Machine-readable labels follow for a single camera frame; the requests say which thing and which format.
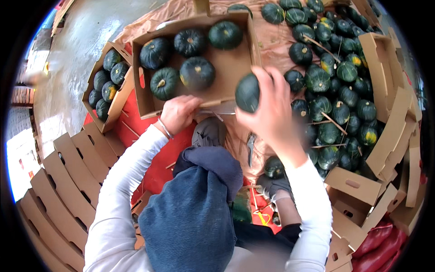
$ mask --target flattened cardboard box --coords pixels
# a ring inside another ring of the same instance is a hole
[[[83,270],[84,257],[80,250],[71,246],[47,214],[41,210],[37,201],[33,189],[30,188],[21,199],[20,206],[28,220],[35,226],[39,237],[65,264],[77,271]]]
[[[139,55],[143,45],[156,37],[166,37],[173,40],[179,31],[186,28],[200,28],[206,34],[212,25],[222,20],[232,21],[243,30],[242,43],[233,50],[219,50],[209,44],[202,56],[209,60],[216,69],[214,83],[201,92],[190,92],[181,84],[176,90],[176,95],[194,94],[201,97],[204,100],[204,103],[200,105],[201,108],[216,106],[221,102],[235,99],[234,94],[239,80],[251,72],[251,65],[261,66],[260,49],[251,16],[246,11],[217,16],[197,15],[170,23],[162,29],[146,33],[133,40],[134,88],[141,119],[160,115],[164,105],[164,101],[154,97],[150,90],[149,82],[155,71],[141,67]],[[178,70],[184,60],[181,55],[173,54],[168,66]],[[144,73],[145,86],[142,86],[140,82],[140,70]]]
[[[80,223],[71,212],[65,207],[60,200],[47,177],[45,170],[42,168],[30,181],[33,190],[39,197],[45,207],[48,217],[59,229],[63,236],[70,242],[74,243],[82,252],[87,241],[86,226]]]
[[[44,167],[48,178],[51,177],[52,182],[54,182],[56,192],[62,202],[74,217],[78,217],[86,225],[86,229],[89,230],[95,219],[95,209],[92,207],[86,193],[80,191],[71,179],[56,151],[44,159]]]
[[[104,57],[106,56],[107,52],[112,48],[114,48],[116,51],[118,51],[119,54],[121,54],[121,56],[130,65],[130,68],[124,76],[124,82],[122,83],[119,90],[116,92],[116,95],[113,98],[112,103],[110,104],[109,118],[107,118],[106,122],[103,122],[94,114],[93,108],[89,105],[89,94],[94,89],[95,74],[103,69]],[[119,116],[121,115],[121,110],[124,107],[128,96],[133,90],[133,72],[131,68],[132,63],[133,62],[131,59],[131,55],[122,46],[108,41],[103,47],[100,59],[94,64],[94,67],[92,68],[92,72],[90,73],[89,79],[87,80],[87,89],[83,93],[82,102],[101,132],[109,131],[115,126],[116,120],[118,120]]]

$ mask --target shoe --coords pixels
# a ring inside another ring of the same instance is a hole
[[[223,146],[227,128],[217,117],[208,117],[196,125],[192,146]]]

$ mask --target cardboard box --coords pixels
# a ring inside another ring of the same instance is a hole
[[[395,101],[397,89],[403,88],[402,67],[397,59],[396,47],[390,37],[376,33],[360,35],[362,49],[370,70],[377,119],[387,123]]]
[[[63,236],[84,252],[84,246],[87,241],[86,226],[80,219],[74,217],[60,200],[45,170],[43,168],[39,170],[30,183],[38,201],[41,200],[42,210],[47,213]]]
[[[48,178],[52,179],[56,192],[74,217],[78,217],[89,230],[95,219],[95,209],[85,192],[77,188],[56,151],[44,159]]]
[[[99,184],[89,172],[68,133],[54,140],[53,144],[74,183],[90,199],[92,207],[97,208],[103,183]]]
[[[18,212],[21,217],[21,221],[23,222],[24,228],[26,229],[27,235],[29,236],[30,241],[38,252],[44,264],[51,271],[59,271],[59,272],[77,272],[72,269],[69,265],[66,265],[62,262],[59,257],[57,257],[52,250],[48,248],[48,246],[39,238],[39,234],[37,230],[33,228],[33,226],[29,225],[29,220],[24,215],[24,212],[20,208],[20,200],[17,202]]]
[[[55,252],[65,264],[77,271],[84,267],[84,257],[78,248],[74,248],[56,228],[47,214],[38,207],[38,200],[32,188],[20,200],[19,206],[23,210],[29,224],[33,224],[44,243]]]
[[[104,163],[108,167],[113,167],[113,165],[118,161],[118,157],[115,152],[110,147],[104,135],[100,132],[97,125],[92,122],[83,126],[82,132],[85,132],[95,147],[95,150],[103,159]]]
[[[132,65],[132,59],[131,55],[119,44],[107,42],[106,45],[103,47],[100,59],[94,64],[94,67],[92,68],[92,72],[89,75],[89,79],[87,80],[87,89],[83,93],[82,102],[84,106],[86,107],[87,111],[89,112],[89,115],[94,120],[95,124],[97,125],[98,129],[101,132],[106,132],[111,130],[115,124],[116,120],[118,120],[119,116],[121,115],[121,110],[125,105],[125,102],[127,101],[128,96],[130,95],[131,91],[133,90],[133,72],[132,68],[130,67],[125,74],[124,82],[122,83],[119,90],[116,92],[115,97],[113,98],[113,101],[110,105],[109,109],[109,118],[106,120],[106,122],[103,122],[102,120],[98,119],[96,114],[93,112],[93,108],[89,105],[89,94],[94,89],[94,76],[95,74],[103,69],[103,61],[104,57],[106,56],[107,52],[114,48],[116,51],[118,51],[119,54],[124,58],[124,60],[131,66]]]
[[[202,108],[216,106],[221,102],[234,100],[234,93],[239,80],[251,72],[251,65],[261,66],[260,50],[249,13],[246,11],[235,11],[224,15],[210,16],[208,1],[194,2],[197,8],[197,14],[200,15],[178,20],[166,25],[164,28],[146,33],[133,40],[134,88],[136,90],[137,106],[141,119],[160,115],[164,105],[164,101],[155,98],[150,91],[148,83],[154,71],[143,69],[139,60],[141,48],[149,40],[160,36],[172,40],[179,31],[192,27],[201,28],[203,32],[207,34],[212,25],[222,20],[232,21],[241,27],[244,32],[244,37],[242,43],[237,48],[233,50],[219,50],[208,45],[207,51],[202,54],[216,69],[214,83],[207,90],[189,92],[183,88],[181,84],[180,88],[176,91],[178,95],[194,94],[201,97],[204,100],[204,103],[200,105]],[[184,60],[181,55],[173,54],[168,66],[179,69]],[[140,71],[144,73],[144,87],[141,86]]]
[[[83,156],[83,162],[98,182],[104,182],[109,173],[109,167],[95,150],[94,145],[85,131],[71,137],[77,151]]]

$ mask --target concrete floor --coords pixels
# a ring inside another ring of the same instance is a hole
[[[157,0],[153,7],[165,2]],[[35,93],[33,110],[44,158],[54,150],[54,139],[65,132],[80,132],[87,113],[81,98],[106,41],[148,13],[153,3],[154,0],[76,0],[70,8],[65,27],[52,41],[47,59],[49,81]]]

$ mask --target dark green squash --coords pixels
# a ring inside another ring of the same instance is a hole
[[[351,136],[355,136],[361,126],[361,120],[355,112],[351,112],[347,126],[346,132]]]
[[[171,43],[163,37],[148,41],[141,49],[139,60],[146,69],[158,69],[164,66],[172,54]]]
[[[319,158],[319,150],[318,150],[318,148],[308,149],[307,150],[307,156],[313,162],[313,164],[315,165],[317,163],[318,158]]]
[[[268,3],[261,8],[261,16],[268,23],[280,24],[282,21],[284,21],[285,13],[282,7],[279,5]]]
[[[317,20],[317,13],[310,9],[309,7],[302,7],[303,12],[305,12],[305,15],[308,18],[308,22],[315,22]]]
[[[351,88],[352,87],[342,86],[338,90],[338,96],[349,108],[354,108],[358,103],[359,96]]]
[[[192,90],[204,90],[210,87],[216,77],[214,66],[203,57],[190,57],[180,67],[180,79]]]
[[[253,17],[252,11],[249,9],[249,7],[243,5],[243,4],[234,4],[228,7],[227,12],[231,10],[247,10],[249,14],[251,15],[251,18]]]
[[[323,170],[331,170],[340,161],[340,152],[335,146],[327,146],[322,148],[319,152],[317,163]]]
[[[333,123],[324,123],[319,125],[319,140],[322,143],[333,144],[340,137],[340,130]]]
[[[325,10],[322,0],[307,0],[305,3],[307,7],[314,10],[315,13],[321,13]]]
[[[101,94],[101,92],[93,89],[92,91],[90,91],[89,93],[89,98],[88,98],[88,102],[89,105],[95,109],[95,107],[97,106],[97,102],[103,98],[103,95]]]
[[[112,48],[104,56],[103,68],[104,70],[110,72],[112,71],[113,66],[115,66],[115,64],[121,61],[122,61],[121,54],[119,54],[118,51],[115,50],[115,48]]]
[[[376,119],[376,107],[373,102],[361,99],[356,106],[356,113],[361,120],[372,121]]]
[[[253,73],[249,73],[240,79],[236,87],[236,104],[247,112],[254,113],[258,108],[260,99],[260,87],[258,79]]]
[[[305,79],[300,72],[288,70],[285,72],[284,78],[290,85],[290,92],[297,94],[305,89]]]
[[[351,111],[349,107],[343,103],[343,101],[337,101],[332,107],[331,117],[337,122],[337,124],[342,125],[349,121]]]
[[[110,81],[110,74],[105,70],[98,71],[94,76],[94,89],[101,91],[104,83]]]
[[[335,76],[335,70],[337,69],[337,64],[335,63],[335,59],[329,53],[323,53],[320,56],[320,66],[323,70],[328,73],[329,77]]]
[[[116,92],[118,90],[118,85],[116,85],[112,81],[106,82],[103,86],[103,89],[101,90],[104,101],[106,101],[107,103],[112,103],[112,100],[115,98]]]
[[[208,40],[214,48],[231,50],[242,43],[243,31],[233,22],[221,21],[210,28]]]
[[[272,179],[284,177],[284,165],[278,156],[270,156],[264,164],[264,173]]]
[[[308,22],[308,17],[300,9],[291,8],[285,13],[285,21],[290,26],[295,26],[297,24],[306,24]]]
[[[298,65],[309,65],[313,60],[311,49],[302,43],[292,44],[288,51],[288,55],[291,60]]]
[[[176,69],[172,67],[161,68],[151,78],[151,93],[159,100],[170,100],[175,97],[175,90],[179,83],[180,75]]]
[[[331,102],[324,96],[319,96],[310,102],[308,112],[314,122],[320,122],[324,116],[322,112],[329,114],[332,111]]]
[[[207,39],[199,29],[185,29],[175,35],[174,48],[185,58],[200,56],[207,49]]]
[[[362,125],[358,132],[358,141],[363,145],[374,145],[378,141],[378,131],[367,125]]]
[[[342,61],[337,66],[337,77],[346,82],[354,81],[358,76],[358,70],[350,61]]]
[[[128,68],[130,68],[130,66],[125,61],[117,63],[115,66],[113,66],[112,71],[110,72],[110,79],[113,81],[113,83],[122,85]]]
[[[320,22],[315,30],[316,38],[319,41],[327,42],[331,38],[332,32],[327,23]]]
[[[109,109],[110,103],[107,103],[106,101],[104,101],[104,99],[100,99],[95,106],[97,117],[103,122],[106,122],[107,118],[109,118]]]
[[[278,3],[284,10],[289,10],[291,8],[302,8],[302,4],[299,0],[279,0]]]

